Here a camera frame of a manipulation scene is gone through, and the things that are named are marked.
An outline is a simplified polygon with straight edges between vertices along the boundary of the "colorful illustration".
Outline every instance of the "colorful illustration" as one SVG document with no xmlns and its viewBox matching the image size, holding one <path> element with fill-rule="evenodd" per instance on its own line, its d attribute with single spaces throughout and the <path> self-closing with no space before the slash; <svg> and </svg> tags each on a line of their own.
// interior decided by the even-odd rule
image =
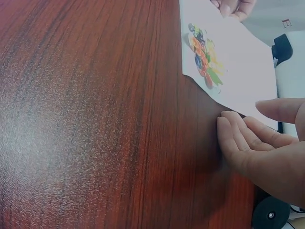
<svg viewBox="0 0 305 229">
<path fill-rule="evenodd" d="M 215 44 L 208 39 L 206 30 L 201 30 L 192 23 L 189 24 L 189 43 L 195 54 L 195 63 L 197 69 L 209 89 L 218 87 L 223 82 L 220 76 L 224 75 L 224 66 L 217 59 Z"/>
</svg>

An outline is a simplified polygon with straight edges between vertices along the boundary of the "wooden table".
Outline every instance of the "wooden table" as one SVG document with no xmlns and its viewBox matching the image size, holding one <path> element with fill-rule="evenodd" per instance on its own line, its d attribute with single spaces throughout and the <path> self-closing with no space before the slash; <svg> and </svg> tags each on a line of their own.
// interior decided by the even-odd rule
<svg viewBox="0 0 305 229">
<path fill-rule="evenodd" d="M 0 51 L 0 228 L 250 228 L 178 0 L 0 0 Z"/>
</svg>

